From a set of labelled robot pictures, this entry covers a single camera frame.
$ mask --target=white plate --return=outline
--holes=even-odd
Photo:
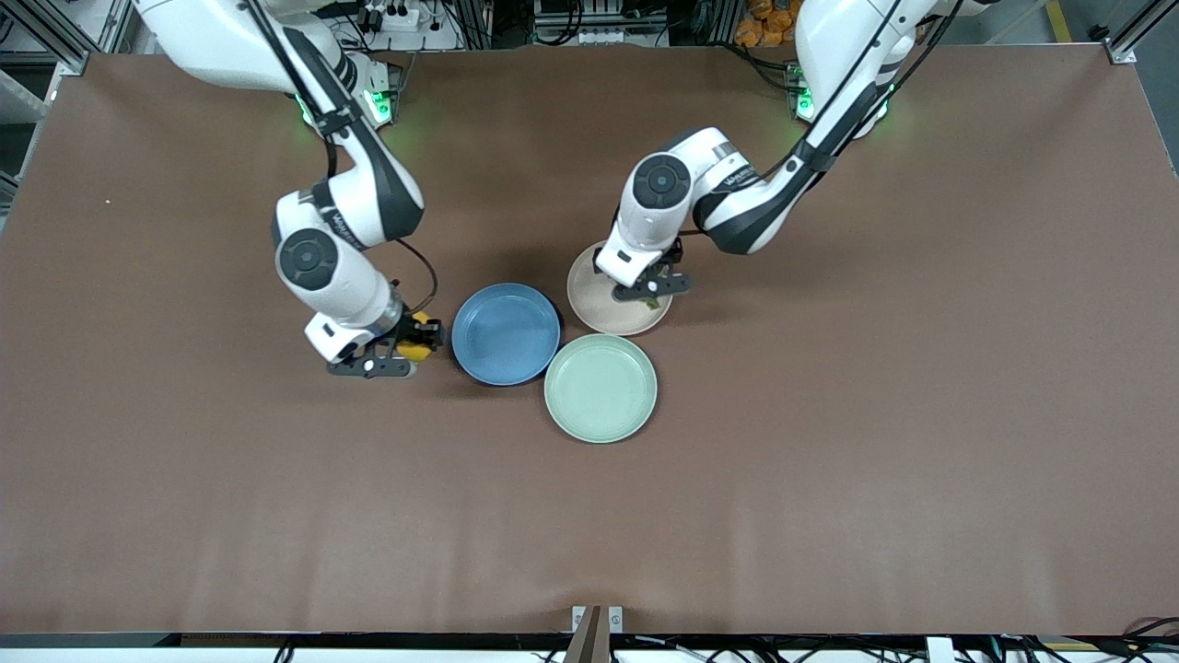
[[[614,300],[614,285],[618,283],[605,274],[594,274],[593,255],[606,242],[598,242],[581,251],[569,268],[569,278],[565,291],[569,306],[581,322],[594,332],[631,336],[651,329],[667,315],[672,295],[664,295],[657,301],[659,307],[652,309],[645,301],[619,302]]]

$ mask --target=orange object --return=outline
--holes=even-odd
[[[769,17],[772,11],[773,0],[749,0],[749,13],[753,14],[757,20]]]
[[[765,29],[785,33],[795,25],[789,9],[775,9],[765,19]]]
[[[757,42],[762,40],[762,21],[742,19],[742,21],[737,24],[737,31],[733,34],[733,44],[745,47],[757,46]]]
[[[777,46],[782,44],[782,33],[769,29],[762,33],[762,46]]]

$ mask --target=yellow object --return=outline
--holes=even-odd
[[[795,25],[795,19],[790,18],[789,9],[775,9],[765,19],[766,29],[785,33]]]
[[[773,0],[747,0],[749,13],[753,14],[753,18],[762,20],[770,15],[773,11]]]
[[[752,47],[757,46],[757,42],[762,40],[762,21],[755,21],[750,19],[742,19],[737,24],[737,31],[733,34],[733,42],[738,46]]]
[[[417,322],[428,322],[430,316],[422,311],[414,314],[414,320]],[[426,361],[426,357],[430,356],[432,350],[428,346],[419,346],[417,343],[410,343],[409,341],[400,341],[397,343],[397,352],[401,356],[408,359],[414,363],[421,363]]]
[[[762,46],[777,46],[782,44],[780,32],[770,32],[769,29],[762,32]]]

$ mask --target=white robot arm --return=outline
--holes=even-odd
[[[973,7],[971,0],[959,0]],[[843,147],[878,118],[917,22],[938,0],[806,0],[798,15],[798,61],[817,109],[815,123],[765,179],[717,129],[672,139],[631,172],[595,265],[619,285],[618,300],[686,291],[671,273],[679,228],[697,228],[727,254],[752,254],[825,173]]]
[[[329,64],[330,52],[308,37],[308,26],[317,24],[308,14],[292,14],[302,27],[276,20],[258,0],[164,0],[157,7],[144,12],[145,20],[171,12],[193,35],[163,31],[170,38],[162,44],[182,68],[218,85],[298,94],[330,150],[338,145],[351,157],[355,165],[347,172],[329,172],[310,189],[279,198],[271,223],[275,267],[291,293],[316,310],[304,333],[329,370],[413,376],[416,363],[397,353],[397,343],[433,349],[442,342],[441,323],[415,320],[416,311],[406,310],[362,251],[411,234],[422,217],[422,193],[365,119],[338,66]],[[156,22],[149,25],[156,31]]]

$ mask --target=green plate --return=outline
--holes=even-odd
[[[545,405],[566,433],[593,444],[635,433],[656,408],[656,369],[638,346],[608,334],[561,348],[545,375]]]

